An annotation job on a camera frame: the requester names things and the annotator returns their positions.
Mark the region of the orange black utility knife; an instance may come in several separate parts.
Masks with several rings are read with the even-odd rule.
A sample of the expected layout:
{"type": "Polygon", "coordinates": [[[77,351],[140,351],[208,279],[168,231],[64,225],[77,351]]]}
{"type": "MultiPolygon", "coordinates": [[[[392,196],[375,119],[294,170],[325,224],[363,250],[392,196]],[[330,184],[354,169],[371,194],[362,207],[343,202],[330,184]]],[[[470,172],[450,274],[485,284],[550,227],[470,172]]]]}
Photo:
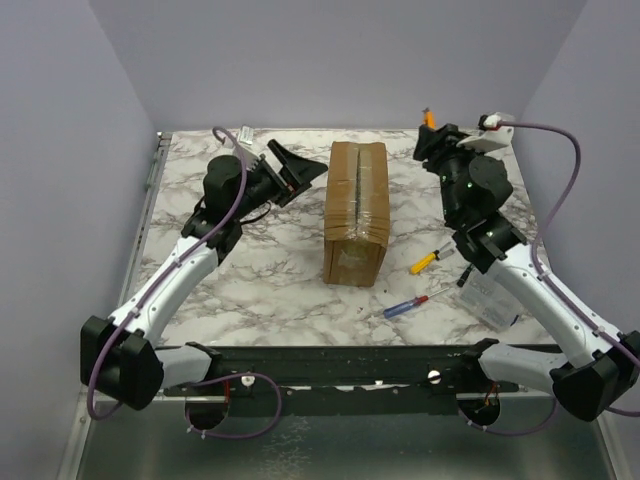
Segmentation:
{"type": "Polygon", "coordinates": [[[436,128],[435,115],[429,107],[423,110],[423,124],[430,129],[436,128]]]}

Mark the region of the brown cardboard express box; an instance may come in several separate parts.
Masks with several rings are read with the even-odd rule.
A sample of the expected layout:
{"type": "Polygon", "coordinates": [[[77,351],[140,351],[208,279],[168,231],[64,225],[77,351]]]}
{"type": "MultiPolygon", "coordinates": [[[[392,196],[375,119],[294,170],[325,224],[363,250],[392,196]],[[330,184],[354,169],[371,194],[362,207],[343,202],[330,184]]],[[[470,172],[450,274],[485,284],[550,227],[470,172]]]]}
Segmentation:
{"type": "Polygon", "coordinates": [[[390,237],[389,175],[382,142],[335,142],[324,208],[323,281],[371,287],[390,237]]]}

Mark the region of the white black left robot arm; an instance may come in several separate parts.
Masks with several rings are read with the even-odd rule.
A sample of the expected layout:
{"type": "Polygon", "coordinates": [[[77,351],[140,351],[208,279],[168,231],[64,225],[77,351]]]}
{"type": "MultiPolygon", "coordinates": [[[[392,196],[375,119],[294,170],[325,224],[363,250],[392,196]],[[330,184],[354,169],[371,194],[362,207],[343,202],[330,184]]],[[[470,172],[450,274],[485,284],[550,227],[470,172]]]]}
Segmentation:
{"type": "Polygon", "coordinates": [[[305,159],[271,140],[280,162],[274,170],[262,157],[237,146],[207,165],[204,194],[161,267],[107,318],[90,317],[80,332],[81,381],[94,395],[142,410],[164,389],[188,385],[206,395],[220,385],[218,353],[190,342],[160,346],[162,334],[191,292],[234,249],[244,218],[265,204],[284,207],[325,174],[327,165],[305,159]]]}

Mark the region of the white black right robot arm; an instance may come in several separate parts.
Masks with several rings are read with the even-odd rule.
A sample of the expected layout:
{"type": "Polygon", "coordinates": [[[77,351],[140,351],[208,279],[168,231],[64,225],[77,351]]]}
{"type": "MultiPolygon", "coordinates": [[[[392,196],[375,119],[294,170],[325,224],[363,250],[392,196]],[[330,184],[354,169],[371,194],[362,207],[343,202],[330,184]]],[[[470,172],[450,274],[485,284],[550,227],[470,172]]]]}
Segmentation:
{"type": "Polygon", "coordinates": [[[623,333],[589,309],[501,213],[513,187],[492,153],[510,145],[514,126],[486,115],[475,135],[453,124],[418,130],[413,157],[439,179],[445,224],[457,250],[513,295],[560,349],[552,354],[486,339],[466,351],[459,378],[472,391],[492,382],[542,391],[575,418],[591,422],[635,385],[639,334],[623,333]]]}

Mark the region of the clear plastic screw box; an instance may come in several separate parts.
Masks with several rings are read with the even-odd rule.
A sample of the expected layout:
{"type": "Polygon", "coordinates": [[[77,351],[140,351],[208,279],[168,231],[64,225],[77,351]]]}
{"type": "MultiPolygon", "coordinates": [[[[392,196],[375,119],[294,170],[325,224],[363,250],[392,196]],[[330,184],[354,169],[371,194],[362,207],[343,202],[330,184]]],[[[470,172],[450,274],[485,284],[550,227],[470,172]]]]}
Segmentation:
{"type": "Polygon", "coordinates": [[[521,304],[504,287],[487,275],[472,270],[460,287],[458,304],[477,320],[501,332],[523,315],[521,304]]]}

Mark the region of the yellow handled stubby screwdriver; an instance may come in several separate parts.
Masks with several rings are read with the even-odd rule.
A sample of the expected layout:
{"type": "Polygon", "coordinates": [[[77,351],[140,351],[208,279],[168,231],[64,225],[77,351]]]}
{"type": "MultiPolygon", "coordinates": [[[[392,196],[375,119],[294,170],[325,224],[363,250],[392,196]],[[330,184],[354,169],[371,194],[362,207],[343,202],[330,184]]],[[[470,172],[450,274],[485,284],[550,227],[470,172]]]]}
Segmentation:
{"type": "Polygon", "coordinates": [[[409,272],[412,275],[417,275],[417,274],[421,273],[422,271],[424,271],[433,262],[444,260],[444,259],[448,258],[449,256],[453,255],[454,253],[455,253],[454,246],[451,243],[448,243],[448,244],[442,246],[441,248],[432,251],[427,256],[422,258],[420,261],[418,261],[415,264],[413,264],[410,267],[409,272]]]}

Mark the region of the aluminium side rail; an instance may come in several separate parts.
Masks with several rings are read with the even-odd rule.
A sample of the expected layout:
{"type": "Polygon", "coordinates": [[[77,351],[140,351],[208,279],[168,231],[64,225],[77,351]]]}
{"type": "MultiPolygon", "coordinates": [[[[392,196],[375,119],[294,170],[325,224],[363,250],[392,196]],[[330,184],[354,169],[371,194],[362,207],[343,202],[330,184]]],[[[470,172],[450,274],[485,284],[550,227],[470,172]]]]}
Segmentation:
{"type": "Polygon", "coordinates": [[[159,192],[163,171],[171,145],[172,132],[158,132],[157,148],[152,156],[150,169],[145,182],[145,198],[141,210],[133,248],[129,257],[124,282],[117,300],[117,306],[126,303],[135,290],[139,269],[142,264],[144,246],[149,232],[151,217],[159,192]]]}

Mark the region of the blue red handled screwdriver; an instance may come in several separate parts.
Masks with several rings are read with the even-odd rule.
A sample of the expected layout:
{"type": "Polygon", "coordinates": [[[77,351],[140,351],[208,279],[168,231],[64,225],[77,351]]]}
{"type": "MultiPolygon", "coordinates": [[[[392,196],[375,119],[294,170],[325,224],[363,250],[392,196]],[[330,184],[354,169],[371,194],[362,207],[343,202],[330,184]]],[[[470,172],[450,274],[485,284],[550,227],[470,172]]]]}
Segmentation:
{"type": "Polygon", "coordinates": [[[412,309],[419,307],[420,305],[428,302],[432,297],[438,296],[448,290],[449,290],[449,287],[443,288],[439,291],[434,292],[433,294],[417,296],[411,300],[407,300],[397,305],[394,305],[392,307],[388,307],[383,311],[383,316],[385,319],[390,319],[390,318],[399,316],[401,314],[404,314],[405,312],[408,312],[412,309]]]}

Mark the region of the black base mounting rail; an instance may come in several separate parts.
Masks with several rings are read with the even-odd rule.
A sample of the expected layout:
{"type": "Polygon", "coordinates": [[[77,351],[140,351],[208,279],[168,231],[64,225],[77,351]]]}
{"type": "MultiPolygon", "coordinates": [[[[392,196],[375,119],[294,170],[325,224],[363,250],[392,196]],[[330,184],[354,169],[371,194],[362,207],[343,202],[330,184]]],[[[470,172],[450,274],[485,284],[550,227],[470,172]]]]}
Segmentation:
{"type": "Polygon", "coordinates": [[[471,346],[220,347],[210,378],[165,384],[164,395],[198,409],[227,401],[236,417],[454,415],[461,399],[518,391],[472,366],[471,346]]]}

